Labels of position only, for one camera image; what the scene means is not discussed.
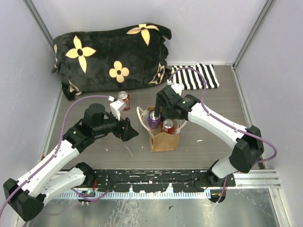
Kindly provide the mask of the purple Fanta can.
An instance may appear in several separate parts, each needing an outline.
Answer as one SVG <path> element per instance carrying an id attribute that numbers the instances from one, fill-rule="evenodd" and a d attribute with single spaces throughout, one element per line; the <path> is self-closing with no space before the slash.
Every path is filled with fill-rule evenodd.
<path id="1" fill-rule="evenodd" d="M 156 129 L 158 128 L 159 124 L 161 121 L 161 116 L 156 116 L 155 115 L 155 111 L 152 110 L 150 111 L 149 115 L 148 115 L 148 126 L 150 129 Z"/>

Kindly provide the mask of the red cola can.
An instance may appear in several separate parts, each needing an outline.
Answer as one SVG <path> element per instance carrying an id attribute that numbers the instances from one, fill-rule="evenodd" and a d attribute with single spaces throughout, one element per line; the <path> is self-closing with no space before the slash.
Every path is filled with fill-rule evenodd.
<path id="1" fill-rule="evenodd" d="M 118 98 L 123 100 L 126 104 L 124 111 L 127 111 L 131 108 L 130 96 L 126 91 L 121 91 L 118 93 Z"/>
<path id="2" fill-rule="evenodd" d="M 174 133 L 174 121 L 172 119 L 165 119 L 162 122 L 161 131 L 170 135 Z"/>

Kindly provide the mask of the watermelon print canvas bag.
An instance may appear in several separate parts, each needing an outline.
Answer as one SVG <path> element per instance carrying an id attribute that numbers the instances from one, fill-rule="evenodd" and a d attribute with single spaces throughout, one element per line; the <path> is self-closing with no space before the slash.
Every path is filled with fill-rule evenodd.
<path id="1" fill-rule="evenodd" d="M 161 124 L 156 129 L 151 129 L 148 126 L 148 114 L 155 109 L 154 106 L 150 106 L 146 110 L 141 107 L 136 108 L 137 116 L 140 124 L 149 134 L 150 149 L 151 152 L 163 152 L 173 151 L 178 149 L 178 143 L 180 138 L 180 132 L 186 125 L 185 120 L 173 120 L 174 131 L 173 134 L 162 132 Z"/>

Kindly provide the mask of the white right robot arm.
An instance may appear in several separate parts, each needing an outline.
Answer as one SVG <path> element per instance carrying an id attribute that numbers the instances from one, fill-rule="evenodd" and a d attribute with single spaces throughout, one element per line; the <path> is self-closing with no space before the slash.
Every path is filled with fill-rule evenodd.
<path id="1" fill-rule="evenodd" d="M 264 153 L 259 128 L 236 124 L 206 107 L 198 98 L 192 95 L 182 97 L 181 92 L 179 84 L 168 85 L 159 91 L 156 95 L 155 116 L 197 124 L 232 149 L 228 157 L 217 160 L 207 170 L 206 180 L 212 186 L 219 186 L 230 174 L 248 173 Z"/>

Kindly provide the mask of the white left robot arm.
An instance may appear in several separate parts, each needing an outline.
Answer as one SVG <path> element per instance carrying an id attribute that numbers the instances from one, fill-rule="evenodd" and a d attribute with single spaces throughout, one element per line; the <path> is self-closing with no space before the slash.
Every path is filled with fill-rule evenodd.
<path id="1" fill-rule="evenodd" d="M 96 140 L 110 133 L 122 141 L 138 136 L 130 119 L 121 118 L 120 112 L 125 107 L 121 99 L 110 104 L 109 113 L 103 105 L 91 104 L 84 117 L 67 130 L 52 152 L 17 180 L 10 178 L 4 183 L 8 204 L 25 222 L 34 219 L 50 200 L 62 192 L 94 184 L 95 171 L 84 162 L 57 178 L 53 176 Z"/>

